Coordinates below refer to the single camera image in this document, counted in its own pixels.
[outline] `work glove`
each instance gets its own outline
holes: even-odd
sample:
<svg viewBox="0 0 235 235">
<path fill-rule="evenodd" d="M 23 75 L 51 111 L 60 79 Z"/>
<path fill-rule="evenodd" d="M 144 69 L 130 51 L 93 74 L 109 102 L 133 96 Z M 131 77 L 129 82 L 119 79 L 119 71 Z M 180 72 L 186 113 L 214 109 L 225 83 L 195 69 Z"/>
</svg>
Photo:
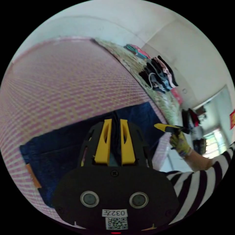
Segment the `work glove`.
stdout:
<svg viewBox="0 0 235 235">
<path fill-rule="evenodd" d="M 192 149 L 190 148 L 182 131 L 171 135 L 170 144 L 172 145 L 172 149 L 175 149 L 183 158 L 192 152 Z"/>
</svg>

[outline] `striped shirt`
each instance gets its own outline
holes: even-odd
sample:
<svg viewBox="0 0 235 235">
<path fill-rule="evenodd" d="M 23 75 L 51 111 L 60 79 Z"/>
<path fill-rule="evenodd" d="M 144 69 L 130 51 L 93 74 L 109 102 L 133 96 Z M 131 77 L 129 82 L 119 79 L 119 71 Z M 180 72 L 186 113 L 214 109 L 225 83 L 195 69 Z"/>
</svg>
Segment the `striped shirt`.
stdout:
<svg viewBox="0 0 235 235">
<path fill-rule="evenodd" d="M 234 149 L 235 142 L 223 154 L 213 158 L 212 167 L 206 171 L 185 173 L 171 171 L 166 173 L 167 178 L 174 186 L 180 204 L 170 224 L 193 214 L 209 199 L 223 179 L 233 157 Z"/>
</svg>

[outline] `floral bedspread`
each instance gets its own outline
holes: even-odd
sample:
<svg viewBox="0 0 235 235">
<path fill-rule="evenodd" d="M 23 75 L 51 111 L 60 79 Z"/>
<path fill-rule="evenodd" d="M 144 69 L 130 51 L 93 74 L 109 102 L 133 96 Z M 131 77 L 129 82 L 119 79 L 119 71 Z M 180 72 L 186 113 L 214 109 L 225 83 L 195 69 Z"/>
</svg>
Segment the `floral bedspread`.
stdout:
<svg viewBox="0 0 235 235">
<path fill-rule="evenodd" d="M 139 72 L 141 72 L 146 66 L 145 60 L 136 57 L 134 54 L 118 44 L 101 40 L 99 38 L 95 38 L 94 41 L 107 49 L 131 73 L 131 75 L 138 81 L 153 102 L 158 106 L 168 124 L 178 125 L 180 108 L 176 98 L 171 92 L 166 92 L 163 94 L 158 91 L 147 89 L 149 86 L 139 75 Z"/>
</svg>

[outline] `person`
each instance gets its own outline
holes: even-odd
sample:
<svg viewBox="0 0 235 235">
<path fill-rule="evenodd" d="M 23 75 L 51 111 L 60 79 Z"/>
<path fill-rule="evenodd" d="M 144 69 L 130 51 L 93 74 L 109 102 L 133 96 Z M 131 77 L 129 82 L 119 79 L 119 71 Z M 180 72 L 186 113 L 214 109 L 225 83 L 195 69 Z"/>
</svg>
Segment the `person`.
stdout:
<svg viewBox="0 0 235 235">
<path fill-rule="evenodd" d="M 183 132 L 177 136 L 172 134 L 170 144 L 193 172 L 164 173 L 173 184 L 180 204 L 169 225 L 193 214 L 209 199 L 223 179 L 235 149 L 235 142 L 233 142 L 227 151 L 213 159 L 208 159 L 191 149 Z"/>
</svg>

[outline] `mattress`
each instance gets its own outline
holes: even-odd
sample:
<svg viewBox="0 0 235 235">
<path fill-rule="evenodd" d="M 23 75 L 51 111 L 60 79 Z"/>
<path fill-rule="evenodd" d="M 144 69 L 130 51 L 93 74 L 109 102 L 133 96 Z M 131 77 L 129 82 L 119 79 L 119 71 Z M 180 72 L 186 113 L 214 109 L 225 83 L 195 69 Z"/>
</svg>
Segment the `mattress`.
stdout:
<svg viewBox="0 0 235 235">
<path fill-rule="evenodd" d="M 52 130 L 144 102 L 166 123 L 127 69 L 89 39 L 51 40 L 25 52 L 10 65 L 0 88 L 0 150 L 18 189 L 39 211 L 65 223 L 43 202 L 19 146 Z M 169 137 L 166 133 L 159 140 L 153 157 L 157 170 L 166 158 Z"/>
</svg>

